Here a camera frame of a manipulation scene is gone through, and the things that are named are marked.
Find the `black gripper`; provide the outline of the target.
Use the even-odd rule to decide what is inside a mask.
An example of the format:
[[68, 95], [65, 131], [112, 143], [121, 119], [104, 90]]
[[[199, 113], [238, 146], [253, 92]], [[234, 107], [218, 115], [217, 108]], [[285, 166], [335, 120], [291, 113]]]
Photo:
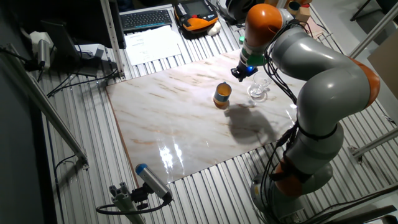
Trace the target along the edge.
[[239, 62], [237, 67], [231, 69], [231, 74], [238, 78], [239, 82], [242, 82], [246, 77], [250, 77], [256, 72], [258, 72], [258, 68], [256, 66], [246, 65], [242, 62]]

